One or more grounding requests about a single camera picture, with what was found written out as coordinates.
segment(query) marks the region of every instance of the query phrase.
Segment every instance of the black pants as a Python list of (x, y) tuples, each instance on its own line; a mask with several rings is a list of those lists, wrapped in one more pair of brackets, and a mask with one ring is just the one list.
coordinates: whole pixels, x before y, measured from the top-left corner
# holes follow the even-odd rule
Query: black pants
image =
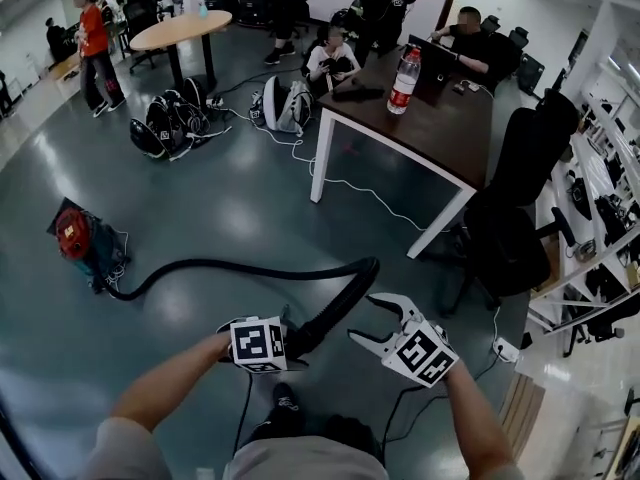
[(0, 89), (0, 110), (3, 114), (8, 114), (9, 112), (11, 112), (12, 107), (13, 102), (11, 101), (11, 97), (9, 96), (9, 91), (7, 90), (7, 87), (2, 84), (2, 88)]
[(355, 56), (360, 66), (364, 66), (373, 43), (378, 41), (378, 56), (389, 53), (398, 44), (402, 33), (404, 10), (392, 8), (378, 19), (366, 18), (362, 20), (362, 28), (356, 42)]
[(324, 422), (320, 432), (308, 433), (305, 427), (306, 416), (301, 409), (292, 411), (285, 407), (276, 407), (269, 413), (264, 423), (254, 429), (245, 445), (260, 439), (317, 435), (368, 453), (384, 465), (382, 449), (373, 432), (355, 418), (331, 416)]
[(84, 57), (80, 70), (82, 94), (91, 110), (95, 110), (104, 102), (104, 98), (96, 85), (96, 73), (104, 81), (112, 105), (117, 105), (124, 99), (122, 89), (120, 89), (120, 84), (116, 78), (116, 72), (113, 69), (113, 64), (111, 64), (109, 52), (104, 51), (91, 57)]
[(300, 0), (273, 0), (273, 25), (277, 39), (288, 40), (291, 37), (300, 8)]

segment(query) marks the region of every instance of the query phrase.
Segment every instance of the red shirt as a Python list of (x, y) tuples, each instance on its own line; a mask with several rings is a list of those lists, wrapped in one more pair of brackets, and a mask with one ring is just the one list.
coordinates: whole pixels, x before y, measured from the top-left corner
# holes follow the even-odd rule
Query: red shirt
[(96, 5), (92, 5), (80, 15), (80, 48), (83, 57), (90, 57), (109, 49), (107, 31), (102, 24), (102, 14)]

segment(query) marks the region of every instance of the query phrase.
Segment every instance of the gray floor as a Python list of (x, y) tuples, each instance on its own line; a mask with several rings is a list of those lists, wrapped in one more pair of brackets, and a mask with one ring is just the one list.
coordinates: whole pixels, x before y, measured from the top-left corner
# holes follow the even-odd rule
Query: gray floor
[[(266, 33), (231, 27), (212, 42), (219, 88), (264, 70), (260, 60), (270, 47)], [(186, 45), (181, 55), (185, 76), (204, 71), (199, 42)], [(279, 69), (299, 62), (288, 57)], [(409, 260), (405, 253), (418, 232), (370, 195), (330, 184), (321, 203), (311, 203), (306, 165), (247, 122), (233, 121), (227, 135), (178, 162), (143, 157), (129, 140), (128, 125), (171, 83), (167, 59), (158, 63), (155, 71), (137, 71), (134, 93), (116, 113), (94, 120), (81, 97), (74, 97), (0, 172), (0, 393), (36, 464), (51, 478), (77, 473), (97, 425), (146, 369), (236, 315), (270, 316), (290, 304), (294, 319), (306, 320), (345, 282), (274, 282), (194, 270), (171, 275), (133, 303), (94, 296), (45, 233), (63, 196), (130, 233), (134, 262), (120, 283), (123, 290), (186, 257), (312, 270), (375, 255), (382, 268), (373, 291), (406, 294), (425, 315), (439, 320), (437, 310), (452, 301), (461, 282), (458, 271)], [(119, 69), (125, 76), (126, 65)], [(245, 112), (256, 88), (247, 84), (227, 100)], [(518, 100), (515, 90), (499, 90), (495, 137)], [(316, 136), (317, 121), (298, 154), (311, 158)], [(396, 212), (422, 226), (453, 193), (448, 182), (341, 126), (336, 126), (328, 176), (375, 189)], [(446, 234), (434, 243), (447, 246)], [(519, 343), (525, 316), (526, 298), (507, 301), (498, 319), (500, 334)], [(360, 418), (381, 437), (396, 395), (410, 383), (382, 368), (345, 331), (354, 327), (383, 335), (392, 323), (382, 310), (361, 302), (308, 358), (311, 368), (289, 374), (302, 405), (316, 413)], [(493, 325), (478, 287), (444, 325), (472, 372), (490, 364)], [(481, 381), (496, 408), (512, 372), (512, 366), (498, 364)], [(268, 410), (268, 386), (261, 384), (254, 390), (245, 435)], [(214, 467), (218, 478), (222, 475), (246, 386), (244, 372), (219, 366), (159, 428), (157, 439), (175, 478), (194, 478), (197, 467)], [(403, 433), (438, 392), (412, 394), (392, 436)], [(434, 402), (408, 439), (389, 446), (387, 459), (392, 478), (464, 478), (447, 402)]]

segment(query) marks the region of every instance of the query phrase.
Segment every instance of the pillar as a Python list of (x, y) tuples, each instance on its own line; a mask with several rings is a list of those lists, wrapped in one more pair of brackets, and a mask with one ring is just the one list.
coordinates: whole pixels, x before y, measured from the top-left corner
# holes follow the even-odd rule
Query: pillar
[(569, 77), (562, 84), (562, 94), (579, 103), (580, 91), (587, 79), (593, 76), (598, 63), (606, 61), (613, 53), (621, 32), (621, 23), (611, 2), (602, 2), (589, 39), (582, 49)]

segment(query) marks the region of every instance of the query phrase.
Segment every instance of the laptop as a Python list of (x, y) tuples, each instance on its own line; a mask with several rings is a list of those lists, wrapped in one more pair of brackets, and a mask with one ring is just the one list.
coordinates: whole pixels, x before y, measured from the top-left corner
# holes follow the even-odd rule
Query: laptop
[(429, 84), (444, 87), (447, 85), (451, 72), (456, 64), (456, 57), (453, 52), (435, 43), (425, 41), (414, 35), (409, 36), (410, 46), (420, 48), (422, 57), (422, 67), (420, 69), (419, 85)]

